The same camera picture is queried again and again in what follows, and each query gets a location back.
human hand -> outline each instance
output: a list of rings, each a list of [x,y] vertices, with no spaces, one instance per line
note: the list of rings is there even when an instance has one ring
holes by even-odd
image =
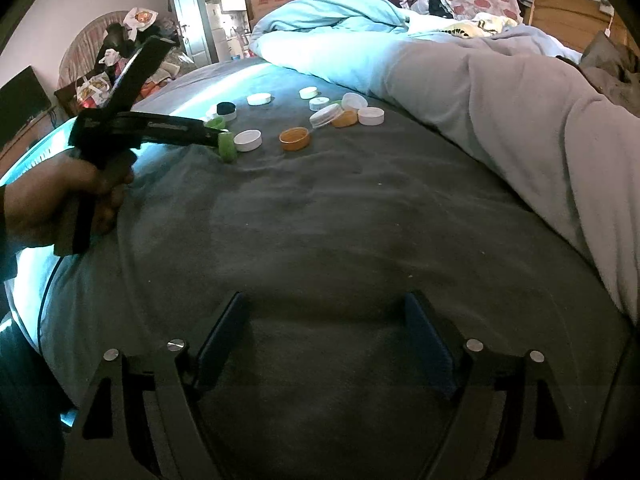
[[[6,186],[4,222],[9,244],[16,248],[53,245],[66,197],[75,191],[96,196],[92,233],[105,234],[115,225],[124,201],[125,184],[133,181],[133,171],[120,182],[107,182],[103,173],[85,160],[59,153]]]

black screen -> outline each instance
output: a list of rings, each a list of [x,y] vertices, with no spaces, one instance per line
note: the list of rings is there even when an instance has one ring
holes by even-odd
[[[4,146],[51,101],[30,66],[0,88],[0,145]]]

white door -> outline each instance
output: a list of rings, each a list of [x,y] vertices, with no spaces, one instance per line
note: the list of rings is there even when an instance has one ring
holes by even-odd
[[[204,0],[174,0],[180,32],[187,54],[198,68],[217,63]]]

silver bolt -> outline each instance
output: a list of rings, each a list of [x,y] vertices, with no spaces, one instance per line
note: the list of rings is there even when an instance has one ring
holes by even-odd
[[[531,360],[536,363],[545,362],[545,355],[542,352],[538,352],[537,350],[532,350],[529,354],[529,357],[531,357]]]
[[[120,355],[120,352],[116,348],[111,348],[107,350],[102,357],[105,361],[113,361]]]
[[[470,339],[466,342],[466,347],[472,352],[480,352],[484,348],[484,345],[482,341],[478,341],[478,339]]]
[[[166,344],[166,347],[169,352],[179,352],[184,348],[184,341],[182,339],[171,339]]]

white wall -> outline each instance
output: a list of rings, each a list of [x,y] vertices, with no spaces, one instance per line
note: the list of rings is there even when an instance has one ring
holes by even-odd
[[[133,7],[167,14],[167,0],[36,0],[0,54],[0,86],[32,65],[52,98],[60,60],[78,32],[107,12]]]

